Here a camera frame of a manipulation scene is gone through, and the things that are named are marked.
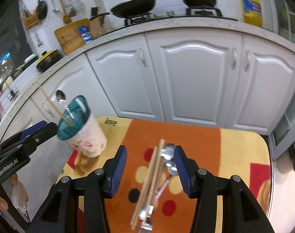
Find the white glove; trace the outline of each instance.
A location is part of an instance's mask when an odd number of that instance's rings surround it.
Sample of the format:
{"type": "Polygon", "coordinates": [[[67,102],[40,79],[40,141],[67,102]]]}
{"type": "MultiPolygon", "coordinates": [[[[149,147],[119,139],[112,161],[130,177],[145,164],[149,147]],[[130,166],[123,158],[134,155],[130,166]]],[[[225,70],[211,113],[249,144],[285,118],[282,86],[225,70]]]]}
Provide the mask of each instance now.
{"type": "Polygon", "coordinates": [[[16,209],[25,214],[27,211],[27,202],[29,200],[28,193],[24,185],[18,180],[17,186],[13,186],[11,201],[16,209]]]}

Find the oil bottle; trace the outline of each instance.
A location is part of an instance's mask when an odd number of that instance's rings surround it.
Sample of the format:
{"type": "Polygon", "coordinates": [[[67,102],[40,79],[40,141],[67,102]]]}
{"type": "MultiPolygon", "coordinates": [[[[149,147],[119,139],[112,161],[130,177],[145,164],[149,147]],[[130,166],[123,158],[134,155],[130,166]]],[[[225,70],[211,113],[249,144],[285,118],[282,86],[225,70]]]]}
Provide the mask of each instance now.
{"type": "Polygon", "coordinates": [[[260,0],[241,0],[243,6],[243,19],[245,23],[262,26],[262,10],[260,0]]]}

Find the table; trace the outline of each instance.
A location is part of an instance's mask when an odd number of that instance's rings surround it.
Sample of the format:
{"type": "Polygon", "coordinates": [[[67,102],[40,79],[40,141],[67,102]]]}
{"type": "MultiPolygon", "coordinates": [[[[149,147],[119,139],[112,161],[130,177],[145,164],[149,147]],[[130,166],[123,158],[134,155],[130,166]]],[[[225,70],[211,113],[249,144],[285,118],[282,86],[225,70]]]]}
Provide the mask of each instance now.
{"type": "MultiPolygon", "coordinates": [[[[160,136],[166,143],[181,145],[187,157],[215,176],[229,178],[234,174],[239,175],[267,212],[271,166],[267,145],[260,135],[248,131],[120,117],[103,116],[97,121],[108,139],[106,149],[97,158],[87,158],[73,151],[58,180],[63,176],[72,179],[87,176],[101,168],[108,158],[114,157],[120,145],[125,145],[128,159],[119,191],[112,200],[105,200],[112,233],[134,232],[129,228],[129,222],[147,172],[152,148],[158,144],[160,136]]],[[[183,192],[179,177],[173,177],[153,211],[153,232],[189,232],[195,205],[196,200],[188,199],[183,192]]],[[[79,208],[79,231],[84,233],[83,197],[80,197],[79,208]]],[[[221,228],[222,197],[218,197],[216,232],[221,232],[221,228]]]]}

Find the red dot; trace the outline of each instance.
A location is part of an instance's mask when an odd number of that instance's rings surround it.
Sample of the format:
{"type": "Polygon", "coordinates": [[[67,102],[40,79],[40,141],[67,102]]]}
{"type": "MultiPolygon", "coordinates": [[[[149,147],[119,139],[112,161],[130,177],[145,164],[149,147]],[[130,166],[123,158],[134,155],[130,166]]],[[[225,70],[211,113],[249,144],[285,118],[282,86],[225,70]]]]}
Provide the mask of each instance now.
{"type": "Polygon", "coordinates": [[[175,202],[173,200],[168,200],[165,201],[162,211],[165,216],[172,216],[175,213],[176,208],[177,205],[175,202]]]}
{"type": "Polygon", "coordinates": [[[149,162],[151,160],[153,154],[153,149],[152,148],[148,148],[145,152],[144,152],[144,160],[149,162]]]}

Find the frying pan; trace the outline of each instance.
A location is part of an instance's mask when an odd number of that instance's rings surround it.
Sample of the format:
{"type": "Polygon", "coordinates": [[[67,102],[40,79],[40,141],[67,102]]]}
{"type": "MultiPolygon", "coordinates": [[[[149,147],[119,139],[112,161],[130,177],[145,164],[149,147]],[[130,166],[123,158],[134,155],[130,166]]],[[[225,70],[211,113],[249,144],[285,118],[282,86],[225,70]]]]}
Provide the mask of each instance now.
{"type": "Polygon", "coordinates": [[[36,7],[36,13],[38,19],[44,20],[47,16],[47,3],[45,1],[38,0],[38,6],[36,7]]]}
{"type": "Polygon", "coordinates": [[[151,11],[156,0],[128,0],[115,5],[111,12],[119,18],[133,17],[151,11]]]}

